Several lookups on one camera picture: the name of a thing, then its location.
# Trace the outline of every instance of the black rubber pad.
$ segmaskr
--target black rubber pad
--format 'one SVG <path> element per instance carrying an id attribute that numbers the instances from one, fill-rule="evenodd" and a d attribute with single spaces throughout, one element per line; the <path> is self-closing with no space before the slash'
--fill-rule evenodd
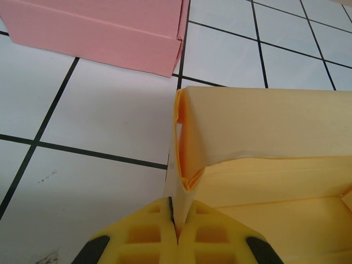
<path id="1" fill-rule="evenodd" d="M 72 264 L 97 264 L 109 241 L 110 237 L 107 235 L 88 241 Z"/>
<path id="2" fill-rule="evenodd" d="M 268 242 L 254 236 L 246 238 L 246 241 L 258 264 L 284 264 Z"/>

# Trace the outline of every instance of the white tile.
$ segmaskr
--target white tile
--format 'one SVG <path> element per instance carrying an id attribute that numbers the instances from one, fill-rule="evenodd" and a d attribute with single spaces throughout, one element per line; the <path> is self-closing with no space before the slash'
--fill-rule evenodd
<path id="1" fill-rule="evenodd" d="M 299 0 L 255 0 L 255 2 L 280 9 L 304 17 L 302 5 Z"/>
<path id="2" fill-rule="evenodd" d="M 97 231 L 162 196 L 165 170 L 37 148 L 1 219 L 0 263 L 70 264 Z"/>
<path id="3" fill-rule="evenodd" d="M 0 31 L 7 32 L 4 22 L 0 18 Z"/>
<path id="4" fill-rule="evenodd" d="M 314 22 L 312 22 L 312 27 L 324 59 L 352 66 L 351 33 Z"/>
<path id="5" fill-rule="evenodd" d="M 252 5 L 243 0 L 192 0 L 189 19 L 257 39 Z"/>
<path id="6" fill-rule="evenodd" d="M 42 141 L 166 164 L 177 78 L 80 60 Z"/>
<path id="7" fill-rule="evenodd" d="M 224 86 L 264 87 L 256 41 L 188 25 L 183 75 Z"/>
<path id="8" fill-rule="evenodd" d="M 176 74 L 179 74 L 179 72 L 180 72 L 180 62 L 181 62 L 181 59 L 178 61 L 178 63 L 176 64 L 176 67 L 174 69 L 174 73 L 176 73 Z"/>
<path id="9" fill-rule="evenodd" d="M 262 45 L 269 88 L 332 90 L 323 61 Z"/>
<path id="10" fill-rule="evenodd" d="M 0 203 L 27 154 L 29 145 L 0 140 Z"/>
<path id="11" fill-rule="evenodd" d="M 352 91 L 352 69 L 328 63 L 327 66 L 337 91 Z"/>
<path id="12" fill-rule="evenodd" d="M 346 9 L 348 15 L 352 19 L 352 7 L 348 7 L 347 5 L 344 5 L 344 6 L 345 6 L 345 9 Z"/>
<path id="13" fill-rule="evenodd" d="M 73 57 L 0 35 L 0 133 L 33 139 Z"/>
<path id="14" fill-rule="evenodd" d="M 341 4 L 330 0 L 302 0 L 302 2 L 309 19 L 352 31 L 352 23 Z"/>
<path id="15" fill-rule="evenodd" d="M 255 5 L 261 41 L 320 57 L 306 19 Z"/>
<path id="16" fill-rule="evenodd" d="M 208 86 L 209 87 L 210 85 L 202 84 L 201 82 L 197 82 L 197 81 L 182 79 L 181 88 L 186 88 L 187 86 Z"/>

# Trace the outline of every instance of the pink cardboard box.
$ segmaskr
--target pink cardboard box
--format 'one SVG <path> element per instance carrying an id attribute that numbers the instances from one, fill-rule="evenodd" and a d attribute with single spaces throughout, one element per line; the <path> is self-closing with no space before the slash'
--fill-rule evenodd
<path id="1" fill-rule="evenodd" d="M 11 39 L 170 77 L 181 54 L 189 0 L 0 0 Z"/>

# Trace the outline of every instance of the dirt stain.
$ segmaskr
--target dirt stain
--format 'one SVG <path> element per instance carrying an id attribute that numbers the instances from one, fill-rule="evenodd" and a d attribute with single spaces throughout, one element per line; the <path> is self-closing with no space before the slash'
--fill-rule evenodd
<path id="1" fill-rule="evenodd" d="M 45 177 L 44 179 L 41 179 L 38 181 L 38 183 L 43 183 L 45 180 L 49 179 L 50 176 L 54 175 L 57 173 L 57 170 L 53 170 L 52 173 L 50 175 L 48 175 L 47 177 Z"/>
<path id="2" fill-rule="evenodd" d="M 42 258 L 41 260 L 38 260 L 37 262 L 35 262 L 35 264 L 58 264 L 58 258 L 59 258 L 59 253 L 57 252 L 57 250 L 54 250 L 45 258 Z"/>

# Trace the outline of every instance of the yellow box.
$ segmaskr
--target yellow box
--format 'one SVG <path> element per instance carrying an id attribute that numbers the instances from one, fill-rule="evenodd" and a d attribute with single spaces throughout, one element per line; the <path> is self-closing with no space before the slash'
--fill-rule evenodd
<path id="1" fill-rule="evenodd" d="M 352 92 L 180 90 L 164 194 L 178 229 L 197 199 L 284 263 L 352 263 Z"/>

